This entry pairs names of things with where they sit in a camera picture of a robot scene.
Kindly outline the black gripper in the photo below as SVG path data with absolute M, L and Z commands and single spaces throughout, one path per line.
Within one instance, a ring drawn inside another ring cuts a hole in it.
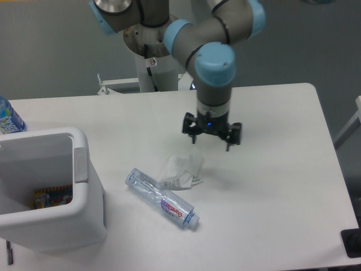
M 213 136 L 226 137 L 226 151 L 231 146 L 241 144 L 242 123 L 228 123 L 229 112 L 222 116 L 211 117 L 210 114 L 202 114 L 197 111 L 197 117 L 187 112 L 183 119 L 182 133 L 188 134 L 195 144 L 196 137 L 200 134 L 210 134 Z

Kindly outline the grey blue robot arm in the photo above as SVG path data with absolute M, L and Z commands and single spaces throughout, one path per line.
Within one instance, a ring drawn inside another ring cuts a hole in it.
M 231 46 L 264 29 L 266 15 L 258 1 L 209 1 L 211 17 L 197 24 L 173 16 L 168 1 L 90 1 L 89 6 L 104 33 L 123 34 L 142 92 L 177 90 L 174 63 L 192 77 L 197 112 L 185 114 L 184 134 L 240 144 L 242 124 L 228 122 L 236 75 Z

